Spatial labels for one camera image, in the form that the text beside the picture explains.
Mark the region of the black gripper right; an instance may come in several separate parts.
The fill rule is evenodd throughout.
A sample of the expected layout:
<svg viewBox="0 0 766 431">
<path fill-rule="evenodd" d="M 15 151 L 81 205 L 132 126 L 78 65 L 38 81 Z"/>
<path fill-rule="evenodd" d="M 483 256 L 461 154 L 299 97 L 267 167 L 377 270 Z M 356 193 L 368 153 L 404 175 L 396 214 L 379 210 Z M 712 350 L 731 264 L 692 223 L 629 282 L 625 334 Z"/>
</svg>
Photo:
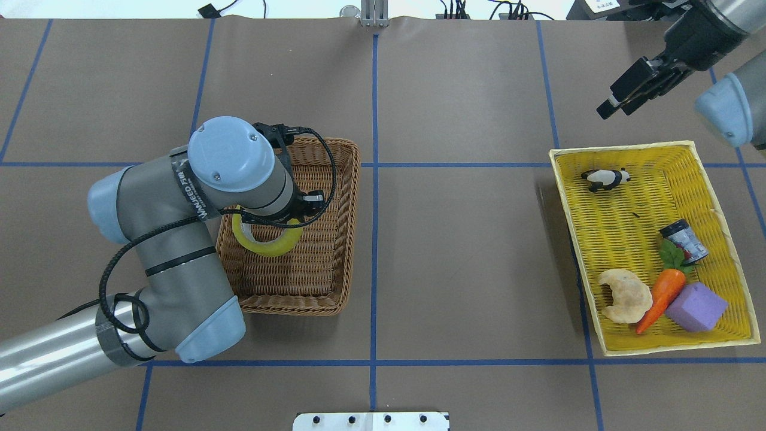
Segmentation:
<svg viewBox="0 0 766 431">
<path fill-rule="evenodd" d="M 664 35 L 661 60 L 641 57 L 610 85 L 611 95 L 597 107 L 602 119 L 618 110 L 632 115 L 647 101 L 667 95 L 689 70 L 708 70 L 749 38 L 748 1 L 689 3 Z"/>
</svg>

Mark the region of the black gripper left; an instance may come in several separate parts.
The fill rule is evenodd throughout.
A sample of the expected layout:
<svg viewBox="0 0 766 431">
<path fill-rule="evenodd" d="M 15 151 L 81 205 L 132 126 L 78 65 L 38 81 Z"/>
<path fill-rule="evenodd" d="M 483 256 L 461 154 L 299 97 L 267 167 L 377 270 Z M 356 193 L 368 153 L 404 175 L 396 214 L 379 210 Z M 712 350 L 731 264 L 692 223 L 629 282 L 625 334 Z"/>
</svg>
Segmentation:
<svg viewBox="0 0 766 431">
<path fill-rule="evenodd" d="M 253 126 L 255 130 L 268 140 L 271 147 L 275 150 L 276 158 L 284 167 L 287 180 L 285 181 L 285 190 L 282 194 L 290 196 L 287 204 L 279 212 L 268 215 L 256 214 L 272 223 L 288 223 L 291 219 L 296 219 L 299 223 L 310 223 L 326 207 L 326 195 L 320 190 L 310 191 L 309 193 L 301 191 L 296 184 L 292 159 L 288 152 L 288 147 L 293 144 L 294 137 L 298 134 L 307 133 L 308 129 L 301 128 L 300 126 L 266 125 L 260 122 L 253 123 Z"/>
</svg>

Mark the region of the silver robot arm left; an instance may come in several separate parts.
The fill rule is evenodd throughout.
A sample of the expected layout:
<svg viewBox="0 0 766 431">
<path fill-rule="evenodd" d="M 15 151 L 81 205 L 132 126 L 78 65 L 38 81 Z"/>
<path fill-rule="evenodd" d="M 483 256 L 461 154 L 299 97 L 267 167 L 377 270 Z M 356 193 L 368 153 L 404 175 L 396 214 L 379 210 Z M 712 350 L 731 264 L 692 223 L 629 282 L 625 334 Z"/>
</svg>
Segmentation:
<svg viewBox="0 0 766 431">
<path fill-rule="evenodd" d="M 336 193 L 304 193 L 288 145 L 303 126 L 219 116 L 188 144 L 94 183 L 92 222 L 120 250 L 98 297 L 2 342 L 2 413 L 174 350 L 184 363 L 213 357 L 245 335 L 206 221 L 223 215 L 293 230 L 314 223 Z"/>
</svg>

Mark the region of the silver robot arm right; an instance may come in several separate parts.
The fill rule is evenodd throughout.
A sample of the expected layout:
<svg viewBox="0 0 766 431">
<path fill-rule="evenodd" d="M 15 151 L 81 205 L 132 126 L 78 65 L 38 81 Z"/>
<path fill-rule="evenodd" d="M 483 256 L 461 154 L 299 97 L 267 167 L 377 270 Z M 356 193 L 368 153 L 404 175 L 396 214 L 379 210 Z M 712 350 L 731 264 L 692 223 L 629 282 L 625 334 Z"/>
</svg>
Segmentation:
<svg viewBox="0 0 766 431">
<path fill-rule="evenodd" d="M 764 24 L 763 1 L 692 1 L 665 32 L 665 49 L 654 58 L 639 58 L 611 84 L 609 98 L 597 107 L 599 116 L 632 114 L 690 74 L 708 71 Z M 750 144 L 764 151 L 764 53 L 720 77 L 694 108 L 731 147 Z"/>
</svg>

